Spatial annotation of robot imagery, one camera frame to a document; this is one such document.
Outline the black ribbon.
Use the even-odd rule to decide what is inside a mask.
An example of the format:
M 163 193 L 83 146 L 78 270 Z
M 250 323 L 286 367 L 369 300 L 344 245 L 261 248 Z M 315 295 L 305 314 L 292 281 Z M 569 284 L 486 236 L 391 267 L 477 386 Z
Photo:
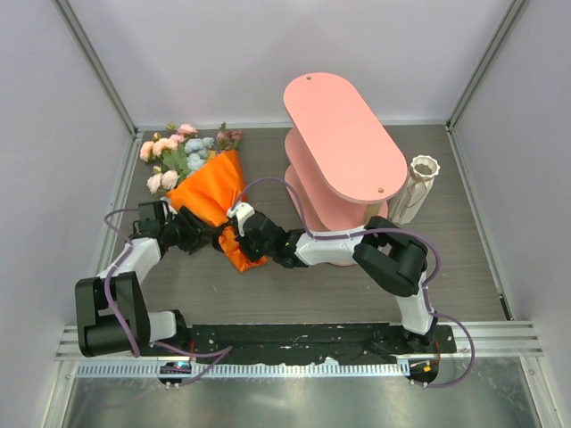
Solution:
M 219 244 L 219 238 L 222 236 L 222 233 L 227 228 L 233 228 L 234 226 L 235 224 L 231 220 L 222 223 L 220 226 L 206 225 L 203 227 L 203 238 L 208 240 L 213 246 L 216 246 Z

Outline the orange flower bouquet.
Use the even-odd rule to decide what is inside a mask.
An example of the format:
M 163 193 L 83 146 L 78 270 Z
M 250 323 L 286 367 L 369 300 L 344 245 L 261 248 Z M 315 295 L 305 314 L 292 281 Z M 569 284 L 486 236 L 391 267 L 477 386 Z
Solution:
M 244 173 L 238 146 L 243 133 L 221 123 L 217 135 L 200 136 L 190 124 L 168 125 L 169 136 L 153 134 L 142 143 L 139 158 L 153 166 L 146 181 L 149 192 L 165 196 L 175 211 L 189 209 L 210 226 L 229 221 L 227 211 L 245 199 Z M 244 272 L 268 262 L 267 257 L 251 262 L 243 254 L 233 228 L 227 228 L 213 246 Z

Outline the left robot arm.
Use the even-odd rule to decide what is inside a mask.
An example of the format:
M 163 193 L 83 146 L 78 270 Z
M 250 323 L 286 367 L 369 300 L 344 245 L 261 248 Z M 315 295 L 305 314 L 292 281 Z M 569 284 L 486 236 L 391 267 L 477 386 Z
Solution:
M 150 312 L 141 285 L 172 247 L 192 254 L 211 243 L 216 228 L 188 209 L 142 203 L 120 255 L 97 276 L 75 285 L 79 349 L 92 358 L 123 351 L 149 355 L 159 343 L 172 356 L 190 349 L 186 320 L 177 309 Z

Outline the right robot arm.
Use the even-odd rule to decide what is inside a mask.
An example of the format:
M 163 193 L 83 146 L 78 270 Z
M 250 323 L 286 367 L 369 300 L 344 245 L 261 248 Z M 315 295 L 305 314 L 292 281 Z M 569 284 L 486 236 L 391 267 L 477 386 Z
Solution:
M 428 275 L 428 247 L 419 235 L 382 217 L 345 231 L 317 233 L 286 231 L 250 206 L 233 209 L 228 216 L 248 260 L 268 257 L 284 268 L 356 264 L 395 297 L 406 347 L 421 352 L 435 343 L 437 319 L 425 286 L 438 273 L 440 259 L 434 257 L 434 270 Z

